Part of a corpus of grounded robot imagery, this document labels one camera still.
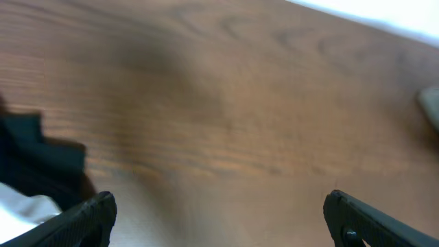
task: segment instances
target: wood grain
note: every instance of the wood grain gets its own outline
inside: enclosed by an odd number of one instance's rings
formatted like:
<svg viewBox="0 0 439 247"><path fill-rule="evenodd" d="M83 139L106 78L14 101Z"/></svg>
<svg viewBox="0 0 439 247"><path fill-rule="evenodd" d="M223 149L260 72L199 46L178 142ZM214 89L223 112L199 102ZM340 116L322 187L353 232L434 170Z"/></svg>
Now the wood grain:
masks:
<svg viewBox="0 0 439 247"><path fill-rule="evenodd" d="M3 0L0 90L83 143L113 246L330 246L332 189L439 237L439 51L281 0Z"/></svg>

